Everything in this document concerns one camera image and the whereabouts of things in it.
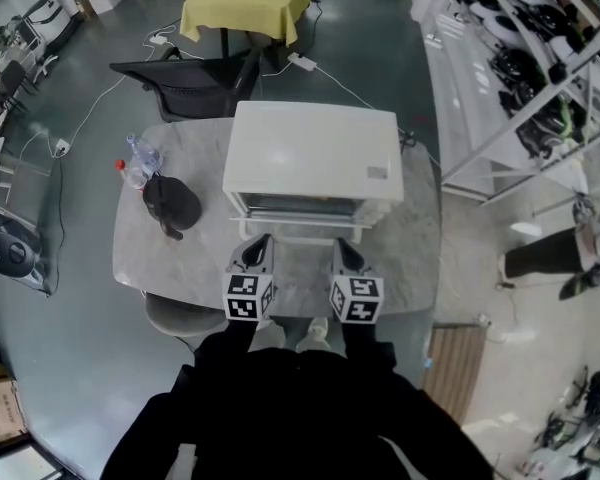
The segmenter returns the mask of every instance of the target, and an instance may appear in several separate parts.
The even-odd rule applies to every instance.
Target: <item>bottle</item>
[[[153,173],[162,167],[162,156],[158,150],[143,137],[136,137],[133,133],[130,133],[127,136],[127,142],[133,150],[133,155],[140,160],[142,170],[148,178],[151,178]]]
[[[131,159],[128,167],[124,160],[116,160],[116,170],[120,172],[127,185],[136,190],[142,190],[149,180],[136,156]]]

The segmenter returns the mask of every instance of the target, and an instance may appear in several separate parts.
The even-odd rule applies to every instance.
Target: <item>chair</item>
[[[160,332],[188,338],[205,334],[226,321],[224,311],[187,304],[147,293],[145,311],[149,322]]]
[[[172,47],[157,61],[109,67],[142,82],[145,90],[153,90],[162,119],[170,123],[235,116],[238,102],[251,97],[260,73],[259,60],[259,48],[227,59],[184,60],[180,50]]]
[[[29,80],[27,72],[22,65],[18,61],[12,60],[7,64],[7,67],[2,70],[2,74],[0,75],[0,92],[13,105],[27,110],[21,102],[15,99],[15,94],[21,87],[27,94],[31,94],[27,89],[27,86],[32,87],[36,91],[40,90],[31,80]]]

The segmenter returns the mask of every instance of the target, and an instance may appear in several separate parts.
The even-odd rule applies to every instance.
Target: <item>table covered with yellow cloth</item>
[[[182,8],[180,33],[200,39],[200,25],[259,32],[273,39],[298,39],[295,22],[311,0],[187,0]]]

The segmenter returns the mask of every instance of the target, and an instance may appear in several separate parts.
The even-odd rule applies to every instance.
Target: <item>gray floor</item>
[[[141,46],[142,39],[179,18],[183,1],[125,0],[115,11],[86,23],[62,50],[40,95],[24,99],[30,119],[71,140],[95,98],[119,79],[108,64],[145,59],[150,50]],[[437,156],[428,68],[419,29],[408,18],[410,1],[321,0],[321,5],[324,14],[308,56],[372,105],[396,112],[400,125],[416,131]],[[303,50],[309,41],[316,15],[312,6],[301,18],[295,49]],[[177,34],[171,39],[190,53],[218,56],[218,32],[205,29],[202,36],[199,43]],[[246,44],[244,34],[232,32],[230,38],[232,48]],[[358,104],[324,75],[295,66],[265,79],[263,94],[268,99]],[[261,97],[258,87],[253,97]],[[129,132],[142,133],[160,122],[154,96],[134,81],[125,80],[103,98],[62,160],[66,240],[57,293],[47,299],[0,277],[0,343],[18,378],[28,424],[85,478],[99,476],[147,399],[168,390],[180,365],[193,359],[182,343],[150,326],[141,295],[116,283],[111,272],[121,183],[114,162],[128,156],[124,137]],[[30,136],[14,126],[7,135],[16,154]],[[51,166],[46,147],[44,140],[34,141],[25,159]],[[60,239],[58,167],[56,163],[40,226],[52,260]],[[31,188],[19,185],[14,191],[26,200]],[[55,285],[54,273],[50,284]],[[380,337],[396,344],[399,371],[414,382],[422,374],[432,320],[432,311],[422,311],[385,317],[378,325]],[[338,329],[332,334],[339,341]]]

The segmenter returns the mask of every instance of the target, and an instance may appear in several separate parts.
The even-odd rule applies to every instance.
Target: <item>brown wooden board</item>
[[[485,341],[486,329],[479,326],[436,326],[432,331],[423,389],[459,425],[469,410]]]

